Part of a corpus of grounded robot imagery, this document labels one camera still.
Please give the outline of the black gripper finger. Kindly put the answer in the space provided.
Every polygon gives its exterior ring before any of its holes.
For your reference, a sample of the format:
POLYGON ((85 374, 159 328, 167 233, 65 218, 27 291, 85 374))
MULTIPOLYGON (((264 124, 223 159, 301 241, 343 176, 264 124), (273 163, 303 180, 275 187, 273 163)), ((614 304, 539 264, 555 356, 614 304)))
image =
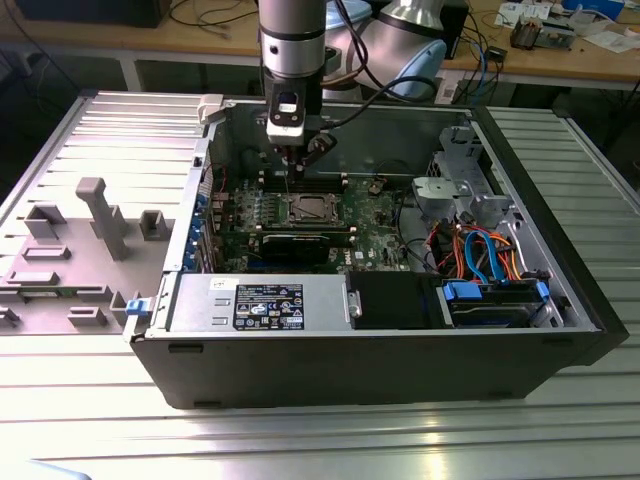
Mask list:
POLYGON ((300 157, 300 146, 278 145, 277 153, 287 171, 294 171, 300 157))
POLYGON ((333 150, 337 143, 337 139, 328 132, 320 132, 311 137, 306 145, 296 148, 294 172, 303 173, 333 150))

